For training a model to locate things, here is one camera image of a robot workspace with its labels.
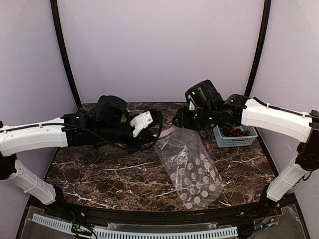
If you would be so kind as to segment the clear zip top bag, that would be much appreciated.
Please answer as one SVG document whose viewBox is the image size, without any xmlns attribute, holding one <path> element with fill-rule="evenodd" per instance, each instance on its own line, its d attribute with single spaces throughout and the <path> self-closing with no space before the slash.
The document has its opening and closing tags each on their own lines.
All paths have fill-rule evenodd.
<svg viewBox="0 0 319 239">
<path fill-rule="evenodd" d="M 221 195 L 225 184 L 198 133 L 173 126 L 154 148 L 185 209 L 206 209 Z"/>
</svg>

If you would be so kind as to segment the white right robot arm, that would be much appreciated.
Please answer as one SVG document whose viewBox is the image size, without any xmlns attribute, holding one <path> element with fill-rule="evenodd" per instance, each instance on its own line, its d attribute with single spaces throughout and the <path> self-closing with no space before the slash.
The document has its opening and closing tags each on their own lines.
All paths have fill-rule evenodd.
<svg viewBox="0 0 319 239">
<path fill-rule="evenodd" d="M 256 98 L 231 95 L 225 101 L 187 97 L 188 106 L 172 119 L 177 127 L 195 131 L 210 125 L 256 127 L 275 165 L 281 170 L 267 190 L 266 198 L 279 201 L 306 175 L 319 168 L 319 114 L 298 112 L 262 103 Z"/>
</svg>

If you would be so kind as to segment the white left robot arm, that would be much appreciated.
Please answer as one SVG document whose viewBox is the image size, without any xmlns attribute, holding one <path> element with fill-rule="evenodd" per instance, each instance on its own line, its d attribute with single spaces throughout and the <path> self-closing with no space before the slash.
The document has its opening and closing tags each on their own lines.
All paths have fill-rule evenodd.
<svg viewBox="0 0 319 239">
<path fill-rule="evenodd" d="M 151 128 L 162 124 L 161 117 L 150 111 L 122 122 L 98 121 L 82 114 L 64 115 L 48 121 L 0 127 L 0 178 L 35 197 L 43 205 L 63 200 L 62 190 L 46 183 L 26 166 L 21 156 L 48 158 L 55 149 L 85 145 L 110 145 L 128 153 L 151 148 L 159 134 Z"/>
</svg>

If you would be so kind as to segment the dark purple grapes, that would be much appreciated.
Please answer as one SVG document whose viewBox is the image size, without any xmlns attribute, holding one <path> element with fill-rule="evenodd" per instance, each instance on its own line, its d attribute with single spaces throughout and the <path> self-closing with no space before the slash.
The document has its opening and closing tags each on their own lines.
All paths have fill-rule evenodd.
<svg viewBox="0 0 319 239">
<path fill-rule="evenodd" d="M 232 126 L 224 126 L 222 128 L 222 133 L 225 137 L 240 137 L 240 136 L 249 136 L 249 130 L 242 130 L 240 128 L 235 128 Z"/>
</svg>

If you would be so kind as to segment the light blue perforated basket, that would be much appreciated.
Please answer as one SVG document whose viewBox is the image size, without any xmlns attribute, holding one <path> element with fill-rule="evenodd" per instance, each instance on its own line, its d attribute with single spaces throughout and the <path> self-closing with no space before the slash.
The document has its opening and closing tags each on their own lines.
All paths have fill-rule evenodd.
<svg viewBox="0 0 319 239">
<path fill-rule="evenodd" d="M 257 138 L 258 134 L 256 130 L 251 126 L 232 126 L 235 128 L 240 128 L 242 130 L 249 130 L 250 135 L 249 136 L 240 136 L 240 137 L 225 137 L 222 133 L 222 127 L 216 126 L 213 129 L 213 133 L 217 142 L 217 146 L 219 148 L 226 148 L 226 147 L 242 147 L 242 146 L 250 146 L 254 140 Z"/>
</svg>

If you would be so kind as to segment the black front rail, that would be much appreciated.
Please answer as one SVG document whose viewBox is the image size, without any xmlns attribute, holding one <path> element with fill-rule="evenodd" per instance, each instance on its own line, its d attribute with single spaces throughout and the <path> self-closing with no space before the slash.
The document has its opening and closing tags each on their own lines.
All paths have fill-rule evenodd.
<svg viewBox="0 0 319 239">
<path fill-rule="evenodd" d="M 198 211 L 163 211 L 143 212 L 124 211 L 86 207 L 77 204 L 64 203 L 59 206 L 47 206 L 46 214 L 63 219 L 74 220 L 77 223 L 105 226 L 108 223 L 129 225 L 176 226 L 187 224 L 214 223 L 218 225 L 241 226 L 250 224 L 254 219 L 266 215 L 273 216 L 275 212 L 270 209 L 267 213 L 258 214 L 258 203 L 239 206 L 198 210 Z"/>
</svg>

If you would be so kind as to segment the black frame post right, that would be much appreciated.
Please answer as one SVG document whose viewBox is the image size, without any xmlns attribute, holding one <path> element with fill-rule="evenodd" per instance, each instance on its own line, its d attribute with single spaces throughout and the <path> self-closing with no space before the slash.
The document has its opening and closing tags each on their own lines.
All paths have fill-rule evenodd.
<svg viewBox="0 0 319 239">
<path fill-rule="evenodd" d="M 260 30 L 259 30 L 259 35 L 258 35 L 258 40 L 257 40 L 257 45 L 256 45 L 256 50 L 252 62 L 252 67 L 250 70 L 250 74 L 248 77 L 248 81 L 246 84 L 244 96 L 249 97 L 251 95 L 256 74 L 258 71 L 263 47 L 264 47 L 264 42 L 266 38 L 266 33 L 267 33 L 267 28 L 268 28 L 268 22 L 269 22 L 269 16 L 270 16 L 270 10 L 271 10 L 271 0 L 264 0 L 264 6 L 263 6 L 263 13 L 262 13 L 262 18 L 261 18 L 261 24 L 260 24 Z"/>
</svg>

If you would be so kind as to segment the black frame post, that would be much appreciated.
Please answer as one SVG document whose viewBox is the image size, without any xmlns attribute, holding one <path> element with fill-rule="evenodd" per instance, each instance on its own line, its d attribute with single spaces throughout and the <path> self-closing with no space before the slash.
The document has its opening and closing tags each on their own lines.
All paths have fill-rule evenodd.
<svg viewBox="0 0 319 239">
<path fill-rule="evenodd" d="M 248 77 L 248 81 L 246 84 L 244 96 L 249 97 L 251 95 L 256 74 L 258 71 L 263 47 L 264 47 L 264 42 L 266 38 L 266 33 L 267 33 L 267 28 L 268 28 L 268 22 L 269 22 L 269 16 L 270 16 L 270 10 L 271 10 L 271 0 L 264 0 L 264 6 L 263 6 L 263 13 L 262 13 L 262 18 L 261 18 L 261 24 L 260 24 L 260 30 L 259 30 L 259 35 L 258 35 L 258 40 L 257 40 L 257 45 L 256 45 L 256 50 L 252 62 L 252 67 L 250 70 L 250 74 Z"/>
<path fill-rule="evenodd" d="M 82 102 L 76 87 L 75 79 L 73 76 L 73 72 L 71 69 L 67 49 L 66 49 L 66 44 L 64 41 L 64 35 L 62 31 L 62 24 L 61 24 L 61 19 L 60 19 L 60 14 L 59 14 L 59 7 L 58 7 L 58 1 L 57 0 L 51 0 L 50 1 L 50 6 L 51 6 L 51 13 L 52 13 L 52 19 L 53 19 L 53 24 L 55 28 L 55 34 L 58 42 L 58 47 L 60 51 L 60 56 L 62 59 L 62 63 L 64 66 L 64 71 L 67 77 L 68 85 L 70 87 L 71 93 L 73 100 L 76 104 L 77 109 L 79 109 L 82 106 Z"/>
</svg>

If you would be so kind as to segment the black frame post left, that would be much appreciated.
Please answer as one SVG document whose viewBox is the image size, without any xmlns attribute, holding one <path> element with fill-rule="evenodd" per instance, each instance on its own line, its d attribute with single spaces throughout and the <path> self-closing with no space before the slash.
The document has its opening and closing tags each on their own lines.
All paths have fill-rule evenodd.
<svg viewBox="0 0 319 239">
<path fill-rule="evenodd" d="M 61 19 L 60 19 L 60 14 L 59 14 L 59 7 L 58 7 L 58 1 L 57 0 L 51 0 L 50 1 L 50 6 L 51 6 L 51 13 L 52 13 L 52 19 L 53 19 L 53 24 L 55 28 L 55 34 L 58 42 L 58 47 L 60 51 L 60 56 L 62 59 L 62 63 L 64 66 L 64 71 L 67 77 L 68 85 L 70 87 L 71 93 L 73 100 L 76 104 L 77 109 L 79 109 L 82 106 L 82 102 L 76 87 L 75 79 L 73 76 L 73 72 L 71 69 L 67 49 L 66 49 L 66 44 L 64 41 L 64 35 L 62 31 L 62 24 L 61 24 Z"/>
</svg>

